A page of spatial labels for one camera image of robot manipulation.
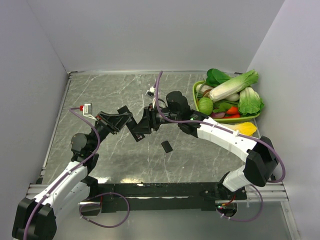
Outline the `black battery compartment cover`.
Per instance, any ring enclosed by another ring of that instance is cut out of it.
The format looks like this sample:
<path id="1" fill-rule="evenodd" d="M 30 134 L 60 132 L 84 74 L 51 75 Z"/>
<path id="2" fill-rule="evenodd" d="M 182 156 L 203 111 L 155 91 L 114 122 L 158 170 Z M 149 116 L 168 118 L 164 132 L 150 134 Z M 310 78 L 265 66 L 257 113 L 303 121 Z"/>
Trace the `black battery compartment cover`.
<path id="1" fill-rule="evenodd" d="M 173 147 L 171 146 L 171 144 L 169 143 L 168 140 L 163 141 L 163 142 L 161 143 L 161 146 L 162 146 L 162 148 L 164 149 L 164 151 L 165 151 L 166 153 L 170 153 L 170 152 L 173 151 Z"/>

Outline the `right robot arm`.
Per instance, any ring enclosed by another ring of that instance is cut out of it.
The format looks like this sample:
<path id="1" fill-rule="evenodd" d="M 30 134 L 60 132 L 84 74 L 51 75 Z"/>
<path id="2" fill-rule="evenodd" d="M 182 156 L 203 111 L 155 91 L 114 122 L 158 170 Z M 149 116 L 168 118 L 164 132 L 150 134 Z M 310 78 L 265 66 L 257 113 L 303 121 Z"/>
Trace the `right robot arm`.
<path id="1" fill-rule="evenodd" d="M 269 138 L 241 135 L 211 117 L 192 110 L 180 91 L 168 93 L 166 102 L 166 107 L 153 104 L 145 107 L 142 119 L 133 129 L 134 133 L 151 134 L 162 124 L 176 123 L 184 133 L 219 145 L 239 157 L 244 165 L 227 172 L 218 183 L 218 193 L 223 199 L 230 199 L 237 190 L 247 185 L 266 185 L 278 165 Z"/>

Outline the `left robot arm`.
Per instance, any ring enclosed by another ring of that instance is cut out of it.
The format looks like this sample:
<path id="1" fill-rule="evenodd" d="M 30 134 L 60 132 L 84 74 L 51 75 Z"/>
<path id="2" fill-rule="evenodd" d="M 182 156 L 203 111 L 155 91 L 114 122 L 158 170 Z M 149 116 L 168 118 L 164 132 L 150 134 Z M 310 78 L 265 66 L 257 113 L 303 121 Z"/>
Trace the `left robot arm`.
<path id="1" fill-rule="evenodd" d="M 52 240 L 59 219 L 79 202 L 95 200 L 98 181 L 90 172 L 96 167 L 101 142 L 118 133 L 132 119 L 132 113 L 99 112 L 90 133 L 76 133 L 71 138 L 72 158 L 62 173 L 32 199 L 24 198 L 17 206 L 12 237 L 16 240 Z"/>

